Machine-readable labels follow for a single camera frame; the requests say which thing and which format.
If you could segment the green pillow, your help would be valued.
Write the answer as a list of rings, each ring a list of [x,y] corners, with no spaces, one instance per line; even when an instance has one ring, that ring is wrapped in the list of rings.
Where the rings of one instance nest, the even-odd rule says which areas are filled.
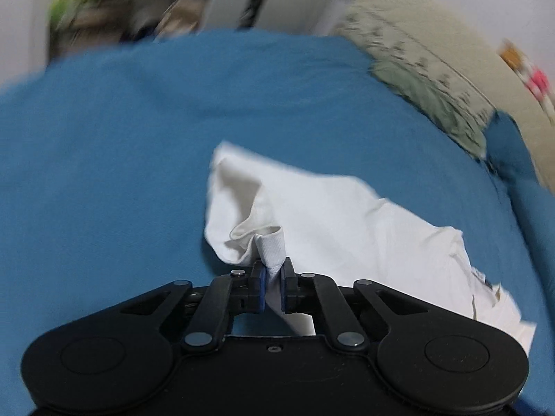
[[[426,115],[474,159],[485,159],[484,129],[456,98],[432,80],[393,59],[377,59],[370,73]]]

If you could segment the white Belle print t-shirt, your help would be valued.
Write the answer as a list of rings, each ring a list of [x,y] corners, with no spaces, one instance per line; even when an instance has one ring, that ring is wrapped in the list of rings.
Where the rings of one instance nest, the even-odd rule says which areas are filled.
[[[460,230],[429,224],[355,177],[309,173],[223,143],[211,159],[204,237],[230,266],[263,262],[274,310],[279,269],[291,261],[340,286],[372,280],[531,348],[535,324],[471,265]]]

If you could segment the blue bed sheet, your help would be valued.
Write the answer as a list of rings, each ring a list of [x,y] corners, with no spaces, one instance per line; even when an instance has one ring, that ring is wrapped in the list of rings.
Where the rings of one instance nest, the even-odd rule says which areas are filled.
[[[356,176],[464,236],[537,331],[524,398],[554,408],[554,330],[503,182],[370,75],[339,37],[208,31],[52,64],[1,95],[1,411],[27,415],[27,346],[176,279],[224,271],[203,238],[228,141]]]

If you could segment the cream embroidered pillow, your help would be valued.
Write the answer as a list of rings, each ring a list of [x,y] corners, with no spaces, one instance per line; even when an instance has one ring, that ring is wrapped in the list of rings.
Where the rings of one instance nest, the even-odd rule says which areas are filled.
[[[436,82],[485,128],[511,115],[540,181],[554,187],[554,117],[516,73],[454,13],[434,0],[353,0],[334,27],[374,57],[390,57]]]

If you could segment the blue pillow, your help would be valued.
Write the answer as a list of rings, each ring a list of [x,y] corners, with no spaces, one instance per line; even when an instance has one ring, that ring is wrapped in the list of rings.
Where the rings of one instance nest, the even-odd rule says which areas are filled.
[[[518,224],[542,280],[554,284],[554,195],[543,187],[518,125],[498,112],[485,130],[486,157],[507,185]]]

